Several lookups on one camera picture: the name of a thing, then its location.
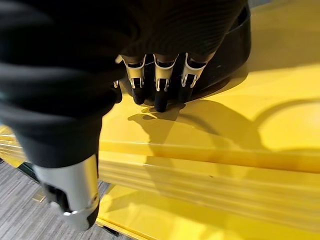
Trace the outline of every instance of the yellow shelf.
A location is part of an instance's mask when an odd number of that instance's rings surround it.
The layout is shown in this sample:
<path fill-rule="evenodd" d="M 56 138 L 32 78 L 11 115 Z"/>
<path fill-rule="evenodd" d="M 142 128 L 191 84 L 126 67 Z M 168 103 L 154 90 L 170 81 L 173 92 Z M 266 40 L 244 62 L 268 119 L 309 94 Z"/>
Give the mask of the yellow shelf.
<path fill-rule="evenodd" d="M 100 152 L 99 178 L 252 219 L 319 230 L 320 174 Z"/>
<path fill-rule="evenodd" d="M 137 240 L 318 240 L 319 233 L 114 186 L 97 219 Z"/>

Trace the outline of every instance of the black rubber fingertip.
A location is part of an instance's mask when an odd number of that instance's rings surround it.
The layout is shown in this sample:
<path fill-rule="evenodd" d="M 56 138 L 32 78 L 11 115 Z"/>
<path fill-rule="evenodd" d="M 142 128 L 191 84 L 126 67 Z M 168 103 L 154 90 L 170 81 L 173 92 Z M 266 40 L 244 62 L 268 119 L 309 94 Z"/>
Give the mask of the black rubber fingertip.
<path fill-rule="evenodd" d="M 190 88 L 189 86 L 181 87 L 179 91 L 179 102 L 186 103 L 190 100 L 191 95 L 193 92 L 193 88 Z"/>
<path fill-rule="evenodd" d="M 121 92 L 120 86 L 118 86 L 117 88 L 113 88 L 113 91 L 114 91 L 115 94 L 116 94 L 115 103 L 116 103 L 116 104 L 121 103 L 121 101 L 122 101 L 122 92 Z"/>
<path fill-rule="evenodd" d="M 145 94 L 143 88 L 132 89 L 132 96 L 135 104 L 141 105 L 145 102 Z"/>
<path fill-rule="evenodd" d="M 154 108 L 157 112 L 163 113 L 167 109 L 168 96 L 165 91 L 157 91 L 154 97 Z"/>

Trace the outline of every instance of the robotic hand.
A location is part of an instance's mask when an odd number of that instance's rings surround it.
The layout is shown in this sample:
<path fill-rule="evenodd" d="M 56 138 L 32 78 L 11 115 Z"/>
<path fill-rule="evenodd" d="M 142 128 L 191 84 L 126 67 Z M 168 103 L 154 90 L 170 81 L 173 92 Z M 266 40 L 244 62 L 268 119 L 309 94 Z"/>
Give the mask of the robotic hand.
<path fill-rule="evenodd" d="M 117 102 L 112 86 L 126 67 L 139 68 L 139 81 L 130 81 L 141 89 L 143 64 L 135 61 L 155 53 L 157 91 L 166 91 L 176 56 L 190 53 L 181 84 L 192 88 L 245 4 L 0 0 L 0 121 L 14 131 L 50 206 L 67 222 L 87 230 L 97 218 L 102 117 Z M 201 26 L 214 34 L 200 34 Z M 125 65 L 115 63 L 118 55 L 127 56 Z"/>

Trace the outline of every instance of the gray carpet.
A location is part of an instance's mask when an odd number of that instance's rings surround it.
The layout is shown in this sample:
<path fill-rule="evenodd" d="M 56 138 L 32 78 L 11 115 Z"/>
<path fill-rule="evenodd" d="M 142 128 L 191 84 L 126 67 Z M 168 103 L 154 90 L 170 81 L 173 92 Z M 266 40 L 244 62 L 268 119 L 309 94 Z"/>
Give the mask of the gray carpet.
<path fill-rule="evenodd" d="M 0 164 L 1 240 L 130 240 L 115 237 L 98 226 L 80 232 L 61 221 L 47 202 L 32 200 L 39 185 L 6 162 Z M 108 184 L 100 183 L 104 193 Z"/>

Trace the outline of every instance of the yellow surface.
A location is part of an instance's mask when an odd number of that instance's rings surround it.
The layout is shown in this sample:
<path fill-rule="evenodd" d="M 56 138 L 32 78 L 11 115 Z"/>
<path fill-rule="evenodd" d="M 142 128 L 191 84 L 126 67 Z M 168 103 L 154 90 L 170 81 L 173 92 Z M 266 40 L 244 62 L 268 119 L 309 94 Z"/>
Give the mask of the yellow surface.
<path fill-rule="evenodd" d="M 138 240 L 320 239 L 319 233 L 118 185 L 103 197 L 97 222 Z"/>
<path fill-rule="evenodd" d="M 125 94 L 103 118 L 100 150 L 320 172 L 320 2 L 252 13 L 248 63 L 221 90 L 157 113 Z"/>
<path fill-rule="evenodd" d="M 100 152 L 99 178 L 253 219 L 319 230 L 320 174 Z"/>
<path fill-rule="evenodd" d="M 19 167 L 25 160 L 21 146 L 7 126 L 0 126 L 0 158 L 14 168 Z"/>

